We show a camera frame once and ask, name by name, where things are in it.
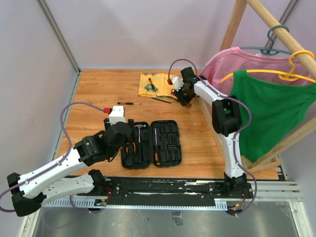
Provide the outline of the claw hammer black grip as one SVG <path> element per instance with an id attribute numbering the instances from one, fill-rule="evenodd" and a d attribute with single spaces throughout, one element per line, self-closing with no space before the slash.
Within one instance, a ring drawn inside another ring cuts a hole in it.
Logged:
<path id="1" fill-rule="evenodd" d="M 134 127 L 138 129 L 138 143 L 141 143 L 141 128 L 146 127 L 146 125 L 138 124 L 138 125 L 135 125 Z"/>

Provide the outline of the small black precision screwdriver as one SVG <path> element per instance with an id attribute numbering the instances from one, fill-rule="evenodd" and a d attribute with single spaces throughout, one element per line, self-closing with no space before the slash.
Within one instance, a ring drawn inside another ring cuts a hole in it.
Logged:
<path id="1" fill-rule="evenodd" d="M 141 105 L 142 103 L 135 102 L 117 102 L 118 105 Z"/>

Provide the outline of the black plastic tool case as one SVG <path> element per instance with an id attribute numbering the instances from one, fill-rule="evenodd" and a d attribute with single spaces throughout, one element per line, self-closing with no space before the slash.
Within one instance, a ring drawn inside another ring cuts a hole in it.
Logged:
<path id="1" fill-rule="evenodd" d="M 138 129 L 134 127 L 136 151 L 129 155 L 125 149 L 121 152 L 121 164 L 125 169 L 145 169 L 150 165 L 158 168 L 177 166 L 182 162 L 182 148 L 178 124 L 174 120 L 156 120 L 134 122 L 134 126 L 145 124 L 141 128 L 141 143 L 138 143 Z M 155 162 L 155 132 L 157 129 L 158 154 L 161 165 Z"/>

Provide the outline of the orange needle nose pliers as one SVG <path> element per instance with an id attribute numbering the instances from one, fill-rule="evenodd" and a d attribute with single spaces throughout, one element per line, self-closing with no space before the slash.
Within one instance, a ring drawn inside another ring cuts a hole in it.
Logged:
<path id="1" fill-rule="evenodd" d="M 135 151 L 136 151 L 136 145 L 135 143 L 129 143 L 126 148 L 125 148 L 125 151 L 129 154 L 133 154 Z"/>

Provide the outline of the black handled screwdriver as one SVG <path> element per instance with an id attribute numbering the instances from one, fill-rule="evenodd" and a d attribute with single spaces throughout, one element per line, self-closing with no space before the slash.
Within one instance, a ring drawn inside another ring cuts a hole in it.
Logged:
<path id="1" fill-rule="evenodd" d="M 160 160 L 159 160 L 159 154 L 158 154 L 158 138 L 157 138 L 157 129 L 154 128 L 155 132 L 155 162 L 156 165 L 161 165 Z"/>

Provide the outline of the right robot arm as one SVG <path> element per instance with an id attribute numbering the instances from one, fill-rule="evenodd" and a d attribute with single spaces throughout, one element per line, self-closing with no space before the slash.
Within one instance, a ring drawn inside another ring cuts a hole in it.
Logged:
<path id="1" fill-rule="evenodd" d="M 239 150 L 239 133 L 242 119 L 239 104 L 214 88 L 206 79 L 194 74 L 191 67 L 181 71 L 181 76 L 173 76 L 173 95 L 182 106 L 188 105 L 195 97 L 200 97 L 212 108 L 212 127 L 219 135 L 225 159 L 224 193 L 231 198 L 241 193 L 247 184 L 242 168 Z"/>

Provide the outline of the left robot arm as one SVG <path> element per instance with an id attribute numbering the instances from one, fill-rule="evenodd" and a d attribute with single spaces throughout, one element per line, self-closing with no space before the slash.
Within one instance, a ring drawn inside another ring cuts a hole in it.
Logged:
<path id="1" fill-rule="evenodd" d="M 100 170 L 67 178 L 70 173 L 87 168 L 97 162 L 111 161 L 120 148 L 131 142 L 133 128 L 126 122 L 117 122 L 106 130 L 86 136 L 58 159 L 20 175 L 7 176 L 13 212 L 24 217 L 43 205 L 72 195 L 101 195 L 106 190 L 106 178 Z"/>

